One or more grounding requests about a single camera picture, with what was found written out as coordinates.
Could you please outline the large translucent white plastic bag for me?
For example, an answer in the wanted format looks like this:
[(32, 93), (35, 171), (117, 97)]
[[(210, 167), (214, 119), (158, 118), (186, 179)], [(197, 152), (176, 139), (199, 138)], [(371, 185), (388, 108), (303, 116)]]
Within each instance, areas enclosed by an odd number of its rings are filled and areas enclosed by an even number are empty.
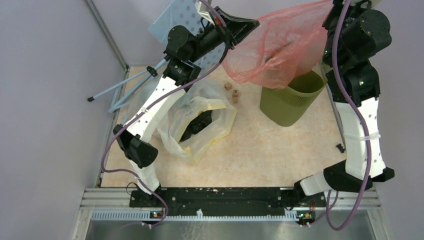
[(164, 149), (197, 164), (213, 143), (230, 133), (236, 114), (222, 87), (204, 78), (155, 104), (127, 130), (142, 135), (144, 126), (154, 120), (151, 135), (161, 140)]

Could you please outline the plain wooden cube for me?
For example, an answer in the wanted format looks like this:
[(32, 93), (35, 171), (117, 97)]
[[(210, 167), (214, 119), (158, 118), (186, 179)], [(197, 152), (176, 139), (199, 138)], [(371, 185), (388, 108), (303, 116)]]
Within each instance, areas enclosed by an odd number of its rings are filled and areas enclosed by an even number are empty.
[(224, 84), (224, 89), (225, 89), (226, 91), (230, 91), (232, 88), (233, 88), (233, 85), (232, 85), (230, 82), (226, 82), (226, 83)]

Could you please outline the green mesh trash bin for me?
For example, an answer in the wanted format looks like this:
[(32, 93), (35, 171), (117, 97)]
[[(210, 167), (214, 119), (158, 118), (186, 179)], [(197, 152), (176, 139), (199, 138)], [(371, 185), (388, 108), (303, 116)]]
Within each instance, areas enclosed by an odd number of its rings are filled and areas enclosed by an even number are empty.
[(259, 109), (282, 127), (296, 123), (327, 85), (319, 64), (308, 73), (295, 77), (285, 88), (261, 89)]

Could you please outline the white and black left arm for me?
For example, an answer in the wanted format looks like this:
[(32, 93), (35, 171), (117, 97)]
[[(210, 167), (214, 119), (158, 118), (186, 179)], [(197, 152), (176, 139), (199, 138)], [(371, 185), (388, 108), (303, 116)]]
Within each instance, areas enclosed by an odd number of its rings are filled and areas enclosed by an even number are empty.
[(167, 66), (157, 86), (127, 123), (118, 124), (113, 129), (114, 139), (133, 164), (129, 173), (136, 177), (138, 187), (143, 191), (141, 200), (149, 207), (156, 206), (161, 198), (154, 167), (158, 149), (150, 144), (150, 139), (162, 118), (186, 93), (186, 89), (211, 73), (209, 70), (200, 75), (201, 67), (195, 64), (196, 61), (224, 44), (224, 52), (218, 61), (221, 64), (228, 50), (234, 49), (260, 26), (256, 19), (227, 14), (219, 6), (205, 4), (205, 7), (206, 10), (200, 11), (199, 15), (208, 24), (197, 34), (181, 24), (168, 31), (164, 51)]

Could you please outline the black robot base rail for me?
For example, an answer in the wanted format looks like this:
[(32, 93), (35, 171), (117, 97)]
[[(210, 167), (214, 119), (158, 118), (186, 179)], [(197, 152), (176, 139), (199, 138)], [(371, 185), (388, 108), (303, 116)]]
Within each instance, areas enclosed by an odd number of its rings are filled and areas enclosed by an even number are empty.
[(169, 217), (282, 216), (296, 207), (316, 207), (319, 196), (306, 196), (298, 186), (283, 187), (159, 187), (149, 195), (141, 189), (130, 195), (131, 208), (158, 208)]

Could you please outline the red translucent trash bag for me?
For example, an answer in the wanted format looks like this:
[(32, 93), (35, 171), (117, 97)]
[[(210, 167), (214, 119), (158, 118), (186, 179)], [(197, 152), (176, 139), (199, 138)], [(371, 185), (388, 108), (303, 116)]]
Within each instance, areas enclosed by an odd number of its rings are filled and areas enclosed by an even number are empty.
[(333, 7), (320, 0), (275, 11), (226, 55), (222, 66), (239, 84), (285, 88), (320, 61), (327, 42), (323, 23)]

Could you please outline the small black clip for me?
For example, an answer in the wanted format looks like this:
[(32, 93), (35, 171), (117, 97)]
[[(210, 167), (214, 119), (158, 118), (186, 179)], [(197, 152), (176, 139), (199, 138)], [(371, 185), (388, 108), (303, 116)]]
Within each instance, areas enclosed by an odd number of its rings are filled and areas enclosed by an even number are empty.
[(341, 143), (337, 144), (335, 147), (340, 151), (340, 153), (345, 153), (346, 151), (346, 149)]

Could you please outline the lettered wooden cube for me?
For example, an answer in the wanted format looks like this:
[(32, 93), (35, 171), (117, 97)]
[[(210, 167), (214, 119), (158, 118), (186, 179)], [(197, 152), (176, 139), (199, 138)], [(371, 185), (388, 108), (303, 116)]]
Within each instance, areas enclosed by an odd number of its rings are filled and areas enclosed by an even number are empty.
[(232, 91), (232, 97), (233, 98), (238, 98), (240, 96), (240, 91), (238, 89), (234, 89)]

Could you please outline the light blue perforated music stand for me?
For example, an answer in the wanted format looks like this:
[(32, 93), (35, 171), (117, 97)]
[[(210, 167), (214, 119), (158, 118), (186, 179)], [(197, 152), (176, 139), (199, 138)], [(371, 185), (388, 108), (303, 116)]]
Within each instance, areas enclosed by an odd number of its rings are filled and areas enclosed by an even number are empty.
[[(118, 97), (114, 95), (109, 112), (115, 112), (135, 100), (130, 98), (136, 91), (141, 88), (151, 78), (171, 77), (174, 79), (172, 86), (185, 85), (186, 83), (198, 79), (203, 76), (201, 72), (203, 65), (198, 65), (200, 61), (209, 52), (216, 47), (225, 44), (221, 43), (215, 46), (212, 43), (212, 30), (216, 24), (208, 22), (201, 17), (195, 8), (195, 0), (174, 0), (170, 6), (162, 13), (168, 19), (159, 17), (157, 21), (149, 28), (152, 34), (162, 32), (160, 41), (166, 43), (164, 50), (164, 58), (156, 64), (156, 66), (147, 66), (139, 73), (123, 80), (116, 85), (87, 98), (88, 102), (92, 102), (101, 95), (121, 88), (127, 82), (143, 76), (143, 78), (133, 86), (125, 95)], [(217, 62), (220, 65), (229, 50), (228, 44), (225, 44), (224, 52)]]

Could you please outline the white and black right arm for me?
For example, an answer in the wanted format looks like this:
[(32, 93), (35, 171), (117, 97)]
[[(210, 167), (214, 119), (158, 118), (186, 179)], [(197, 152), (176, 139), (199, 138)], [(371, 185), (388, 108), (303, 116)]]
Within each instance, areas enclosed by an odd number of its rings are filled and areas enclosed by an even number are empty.
[(378, 71), (370, 58), (392, 43), (388, 17), (372, 0), (335, 0), (323, 22), (325, 76), (339, 115), (346, 159), (294, 184), (293, 200), (307, 206), (328, 190), (361, 193), (395, 177), (380, 149)]

